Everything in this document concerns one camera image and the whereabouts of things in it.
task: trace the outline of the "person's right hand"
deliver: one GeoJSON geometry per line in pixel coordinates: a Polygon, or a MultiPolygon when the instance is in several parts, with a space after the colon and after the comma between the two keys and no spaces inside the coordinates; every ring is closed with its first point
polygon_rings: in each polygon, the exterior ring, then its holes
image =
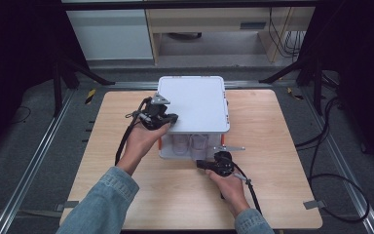
{"type": "Polygon", "coordinates": [[[223,194],[233,217],[250,208],[244,197],[243,182],[233,174],[222,177],[212,170],[206,170],[208,177],[213,180],[223,194]]]}

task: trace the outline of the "white plastic box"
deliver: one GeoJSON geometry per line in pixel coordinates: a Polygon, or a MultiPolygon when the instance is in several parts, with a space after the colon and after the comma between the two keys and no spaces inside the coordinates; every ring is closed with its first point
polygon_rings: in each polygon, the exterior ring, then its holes
{"type": "Polygon", "coordinates": [[[212,158],[216,152],[213,148],[222,144],[222,135],[230,130],[223,78],[165,76],[159,81],[158,92],[170,101],[166,113],[178,115],[177,122],[161,139],[160,157],[212,158]],[[184,138],[187,148],[183,143],[176,143],[179,137],[184,138]]]}

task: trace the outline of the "tripod leg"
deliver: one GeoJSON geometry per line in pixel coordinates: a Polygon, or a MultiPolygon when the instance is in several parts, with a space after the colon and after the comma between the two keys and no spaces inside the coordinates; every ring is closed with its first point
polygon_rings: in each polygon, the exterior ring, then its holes
{"type": "Polygon", "coordinates": [[[314,107],[317,110],[318,114],[321,116],[321,62],[318,59],[316,62],[316,71],[315,71],[315,85],[314,85],[314,107]]]}
{"type": "Polygon", "coordinates": [[[91,71],[89,71],[88,69],[82,67],[80,64],[72,61],[71,59],[64,58],[62,60],[62,62],[65,65],[67,65],[68,67],[74,68],[77,71],[83,73],[84,75],[90,77],[91,79],[95,80],[97,83],[99,83],[101,85],[115,85],[115,82],[107,81],[107,80],[105,80],[105,79],[97,76],[96,74],[92,73],[91,71]]]}
{"type": "Polygon", "coordinates": [[[291,65],[285,67],[283,70],[276,73],[275,75],[267,79],[260,80],[259,83],[272,84],[273,82],[279,80],[282,76],[286,75],[287,73],[290,73],[293,70],[302,68],[302,66],[304,66],[309,61],[309,59],[310,57],[304,56],[302,59],[298,59],[297,61],[293,62],[291,65]]]}
{"type": "Polygon", "coordinates": [[[56,99],[56,110],[54,112],[54,117],[56,117],[59,111],[62,109],[62,90],[61,90],[60,75],[58,72],[57,62],[55,62],[53,66],[53,76],[54,76],[54,97],[56,99]]]}

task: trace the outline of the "wire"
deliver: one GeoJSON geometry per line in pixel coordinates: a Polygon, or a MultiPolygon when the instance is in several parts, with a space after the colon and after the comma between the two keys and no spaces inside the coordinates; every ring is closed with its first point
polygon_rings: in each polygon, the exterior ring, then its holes
{"type": "Polygon", "coordinates": [[[274,32],[275,32],[276,36],[280,39],[281,37],[279,36],[279,33],[278,33],[278,31],[275,27],[275,24],[273,23],[272,8],[269,8],[269,30],[268,31],[269,31],[270,38],[272,39],[273,43],[276,45],[276,48],[278,49],[280,55],[284,58],[292,58],[292,61],[293,61],[293,59],[299,55],[299,51],[301,49],[301,37],[300,37],[300,35],[303,32],[302,31],[297,31],[296,32],[296,38],[295,38],[294,45],[293,45],[293,47],[289,47],[288,43],[291,42],[290,38],[291,38],[292,32],[291,31],[287,32],[286,39],[285,39],[285,42],[284,42],[284,45],[283,45],[281,43],[281,41],[276,42],[276,40],[274,39],[274,37],[272,35],[272,31],[271,31],[272,28],[274,29],[274,32]]]}
{"type": "Polygon", "coordinates": [[[273,29],[275,30],[277,36],[278,36],[279,38],[281,38],[281,37],[279,36],[279,34],[278,34],[278,31],[276,30],[275,25],[273,24],[273,21],[272,21],[272,8],[269,8],[269,35],[270,35],[270,38],[272,39],[273,43],[275,43],[276,48],[278,49],[278,51],[279,51],[279,53],[280,53],[280,55],[281,55],[282,57],[284,57],[284,58],[292,58],[292,57],[290,57],[290,56],[285,56],[284,54],[281,53],[281,48],[284,50],[283,45],[281,44],[281,42],[278,42],[278,43],[277,43],[276,40],[273,38],[273,35],[272,35],[272,33],[271,33],[271,27],[273,27],[273,29]]]}
{"type": "Polygon", "coordinates": [[[314,180],[315,178],[319,178],[319,177],[336,177],[338,179],[342,179],[344,180],[345,182],[349,183],[351,186],[353,186],[355,189],[357,189],[357,191],[359,191],[359,193],[362,195],[363,199],[365,200],[365,203],[366,203],[366,211],[365,211],[365,214],[363,214],[363,216],[361,216],[360,218],[358,219],[347,219],[347,218],[343,218],[343,217],[340,217],[334,213],[332,213],[330,210],[328,210],[327,208],[322,208],[322,210],[324,210],[326,213],[330,214],[331,216],[341,220],[341,221],[344,221],[344,222],[347,222],[347,223],[358,223],[358,222],[362,222],[364,221],[368,215],[369,215],[369,212],[370,212],[370,204],[369,204],[369,200],[366,198],[366,196],[364,195],[364,192],[362,189],[360,189],[359,186],[357,186],[353,181],[351,181],[350,179],[347,179],[341,175],[335,175],[335,174],[318,174],[318,175],[313,175],[311,177],[309,177],[309,180],[312,181],[314,180]]]}
{"type": "MultiPolygon", "coordinates": [[[[331,99],[327,105],[325,106],[325,121],[324,121],[324,126],[323,126],[323,130],[322,130],[322,133],[324,133],[325,131],[328,131],[329,129],[329,116],[330,116],[330,110],[332,108],[332,106],[336,103],[336,101],[338,100],[338,97],[334,97],[333,99],[331,99]]],[[[341,221],[344,221],[344,222],[347,222],[347,223],[358,223],[358,222],[362,222],[364,221],[368,215],[369,215],[369,211],[370,211],[370,204],[369,204],[369,201],[368,199],[365,197],[363,191],[360,189],[359,186],[357,186],[354,182],[352,182],[351,180],[341,176],[341,175],[335,175],[335,174],[319,174],[319,175],[313,175],[313,171],[314,171],[314,165],[315,165],[315,161],[316,161],[316,158],[318,156],[318,148],[319,148],[319,145],[320,145],[320,142],[323,138],[323,134],[320,134],[319,137],[318,137],[318,144],[316,145],[315,147],[315,152],[314,152],[314,156],[313,156],[313,159],[312,159],[312,162],[311,162],[311,167],[309,169],[309,177],[308,177],[308,182],[309,182],[309,185],[311,187],[311,189],[313,188],[312,187],[312,182],[315,178],[318,178],[318,177],[323,177],[323,176],[330,176],[330,177],[337,177],[339,179],[342,179],[346,182],[348,182],[350,185],[352,185],[355,189],[357,189],[360,194],[362,195],[363,199],[365,200],[365,203],[366,203],[366,212],[363,216],[361,216],[360,218],[358,219],[347,219],[347,218],[343,218],[343,217],[340,217],[334,213],[332,213],[330,210],[328,210],[327,208],[322,208],[326,213],[328,213],[329,215],[341,220],[341,221]]],[[[315,195],[315,192],[313,191],[312,189],[312,193],[314,195],[314,198],[315,200],[317,200],[317,196],[315,195]]]]}
{"type": "Polygon", "coordinates": [[[126,132],[123,135],[123,138],[121,139],[120,146],[118,147],[117,153],[115,154],[115,163],[114,163],[114,165],[117,165],[118,161],[120,161],[121,154],[123,153],[124,145],[126,144],[127,139],[129,138],[130,133],[131,133],[132,129],[134,128],[134,126],[139,123],[139,122],[135,123],[135,121],[138,119],[138,115],[141,112],[142,106],[145,103],[147,103],[149,100],[151,100],[151,99],[152,99],[151,97],[145,98],[141,102],[141,104],[138,106],[138,109],[136,111],[134,111],[132,114],[126,115],[126,118],[130,118],[132,116],[132,121],[129,124],[129,126],[127,127],[126,132]]]}
{"type": "Polygon", "coordinates": [[[15,122],[11,122],[11,124],[18,124],[18,123],[24,122],[31,115],[31,109],[29,107],[21,105],[19,108],[24,108],[24,109],[28,110],[28,113],[21,120],[17,120],[15,122]]]}
{"type": "Polygon", "coordinates": [[[242,176],[245,177],[245,184],[247,184],[248,186],[248,190],[250,191],[251,198],[253,199],[253,202],[254,202],[254,206],[257,209],[257,211],[259,211],[259,213],[262,214],[262,210],[260,209],[259,202],[257,201],[256,193],[254,192],[253,185],[251,184],[251,180],[245,175],[243,170],[236,163],[234,163],[232,160],[230,160],[230,162],[232,162],[233,166],[239,170],[242,176]]]}

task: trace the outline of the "person's left hand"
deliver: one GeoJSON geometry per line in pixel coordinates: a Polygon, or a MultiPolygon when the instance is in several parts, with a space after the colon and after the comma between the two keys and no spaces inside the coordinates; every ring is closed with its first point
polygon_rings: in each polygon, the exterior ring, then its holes
{"type": "Polygon", "coordinates": [[[163,125],[158,130],[147,130],[141,123],[135,124],[126,142],[123,157],[117,167],[127,172],[130,176],[135,171],[142,157],[144,157],[154,143],[169,129],[170,123],[163,125]]]}

